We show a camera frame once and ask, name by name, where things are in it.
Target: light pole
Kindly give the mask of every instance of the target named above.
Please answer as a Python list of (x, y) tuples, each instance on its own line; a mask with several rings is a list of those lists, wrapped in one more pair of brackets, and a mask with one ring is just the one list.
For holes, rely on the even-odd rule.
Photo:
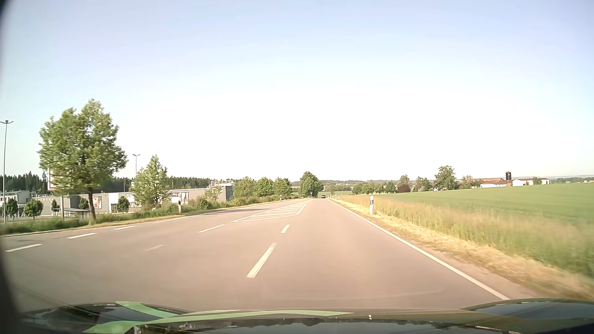
[(6, 189), (4, 188), (5, 180), (6, 180), (6, 133), (8, 132), (8, 124), (12, 123), (6, 120), (6, 122), (0, 121), (6, 125), (4, 128), (4, 162), (2, 163), (2, 211), (4, 212), (4, 225), (6, 225)]
[(133, 155), (134, 156), (134, 178), (136, 179), (136, 175), (138, 175), (138, 156), (139, 155)]

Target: green stripe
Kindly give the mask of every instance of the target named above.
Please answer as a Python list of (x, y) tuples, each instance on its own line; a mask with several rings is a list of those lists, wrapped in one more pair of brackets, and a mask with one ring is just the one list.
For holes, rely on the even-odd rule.
[(209, 314), (206, 316), (178, 316), (175, 318), (157, 319), (150, 322), (128, 322), (118, 321), (95, 325), (84, 333), (103, 333), (103, 334), (124, 334), (127, 330), (139, 324), (164, 324), (176, 322), (196, 322), (200, 320), (218, 320), (239, 317), (253, 317), (253, 316), (269, 316), (272, 314), (296, 314), (300, 316), (317, 316), (317, 317), (332, 317), (341, 316), (343, 314), (352, 314), (351, 312), (335, 312), (335, 311), (308, 311), (308, 310), (276, 310), (276, 311), (254, 311), (241, 313), (226, 313), (226, 314)]
[(130, 310), (146, 313), (151, 316), (155, 316), (155, 317), (159, 317), (159, 318), (168, 318), (168, 317), (177, 316), (177, 314), (175, 314), (175, 313), (155, 310), (154, 308), (148, 307), (148, 306), (146, 306), (142, 303), (138, 303), (136, 301), (117, 301), (116, 304), (119, 304), (125, 308), (129, 308)]

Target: dry grass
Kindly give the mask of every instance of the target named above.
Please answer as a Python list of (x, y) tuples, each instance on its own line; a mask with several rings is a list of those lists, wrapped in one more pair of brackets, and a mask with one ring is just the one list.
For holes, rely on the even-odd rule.
[[(360, 201), (357, 198), (365, 200), (365, 206), (349, 203)], [(374, 222), (388, 231), (436, 250), (443, 251), (444, 253), (454, 255), (470, 263), (477, 264), (512, 282), (537, 289), (550, 297), (594, 300), (594, 279), (592, 278), (571, 273), (528, 257), (506, 254), (505, 251), (491, 245), (486, 245), (484, 242), (479, 243), (459, 238), (457, 235), (460, 235), (460, 227), (446, 229), (450, 234), (429, 227), (438, 226), (436, 224), (426, 224), (427, 226), (419, 224), (419, 218), (413, 219), (416, 220), (414, 222), (387, 215), (381, 212), (382, 209), (380, 208), (382, 206), (377, 206), (377, 200), (374, 200), (374, 208), (378, 209), (374, 210), (374, 216), (370, 216), (367, 197), (344, 196), (343, 199), (348, 199), (349, 202), (343, 200), (339, 200), (338, 202), (350, 210), (372, 218)], [(444, 213), (440, 209), (442, 208), (436, 209), (436, 215)], [(423, 212), (427, 214), (427, 210), (429, 209), (424, 208)]]

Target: tree trunk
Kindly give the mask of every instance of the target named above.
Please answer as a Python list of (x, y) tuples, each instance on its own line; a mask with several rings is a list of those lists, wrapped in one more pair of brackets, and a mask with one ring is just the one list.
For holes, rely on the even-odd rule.
[(89, 225), (95, 225), (97, 217), (95, 217), (95, 205), (93, 203), (93, 189), (89, 187)]

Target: grass verge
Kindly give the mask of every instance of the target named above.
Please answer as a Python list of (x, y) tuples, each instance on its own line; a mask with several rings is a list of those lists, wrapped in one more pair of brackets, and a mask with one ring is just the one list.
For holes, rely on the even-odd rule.
[(453, 237), (379, 211), (370, 215), (369, 206), (344, 200), (337, 202), (402, 238), (483, 267), (547, 296), (594, 300), (594, 279), (590, 277), (571, 273), (534, 259), (506, 254), (495, 247)]

